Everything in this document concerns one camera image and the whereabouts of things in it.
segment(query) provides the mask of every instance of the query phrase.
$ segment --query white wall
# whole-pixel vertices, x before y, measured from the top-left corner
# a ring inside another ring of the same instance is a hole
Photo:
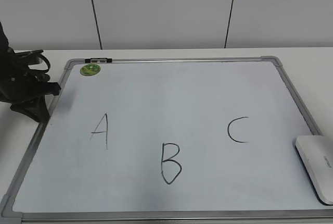
[[[15,49],[98,49],[91,0],[0,0],[0,20]]]
[[[103,48],[221,48],[232,0],[94,0]]]
[[[232,0],[94,0],[104,49],[222,48]],[[91,0],[0,0],[15,49],[97,49]],[[332,0],[234,0],[227,47],[333,46]]]
[[[333,46],[333,0],[234,0],[227,47]]]

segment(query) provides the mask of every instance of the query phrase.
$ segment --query whiteboard frame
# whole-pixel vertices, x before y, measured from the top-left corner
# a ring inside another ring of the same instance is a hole
[[[295,101],[300,113],[304,117],[313,135],[322,135],[320,129],[313,120],[301,97],[292,85],[282,63],[274,56],[261,57],[239,57],[239,58],[195,58],[195,59],[71,59],[64,67],[59,84],[64,88],[72,68],[75,65],[86,63],[98,63],[110,65],[112,63],[175,63],[175,62],[239,62],[239,61],[269,61],[276,67],[281,79],[285,83],[289,93]],[[49,106],[52,115],[57,102],[61,96],[55,96]],[[21,222],[72,222],[72,221],[112,221],[131,223],[136,221],[176,223],[222,223],[222,222],[311,222],[311,221],[333,221],[333,209],[316,210],[249,210],[249,211],[142,211],[142,212],[101,212],[101,213],[21,213],[12,211],[16,195],[21,187],[28,167],[37,151],[43,137],[47,123],[40,123],[36,132],[22,158],[22,161],[15,173],[15,176],[0,202],[0,223],[21,223]]]

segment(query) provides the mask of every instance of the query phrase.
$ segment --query whiteboard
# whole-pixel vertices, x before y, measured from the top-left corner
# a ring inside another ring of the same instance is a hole
[[[114,63],[91,77],[82,66],[70,72],[14,211],[332,208],[297,156],[296,137],[311,132],[271,62]]]

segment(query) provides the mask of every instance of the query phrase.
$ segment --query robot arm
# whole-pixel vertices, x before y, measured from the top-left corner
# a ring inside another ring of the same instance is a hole
[[[59,95],[60,86],[48,82],[50,62],[42,55],[43,50],[15,53],[8,45],[0,23],[0,102],[10,103],[10,109],[22,113],[37,122],[47,122],[49,112],[45,95]],[[44,61],[45,70],[29,66]]]

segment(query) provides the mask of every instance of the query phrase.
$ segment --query round magnet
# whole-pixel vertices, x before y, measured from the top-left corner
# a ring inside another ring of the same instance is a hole
[[[80,69],[80,74],[86,77],[94,76],[100,72],[100,65],[88,64]]]

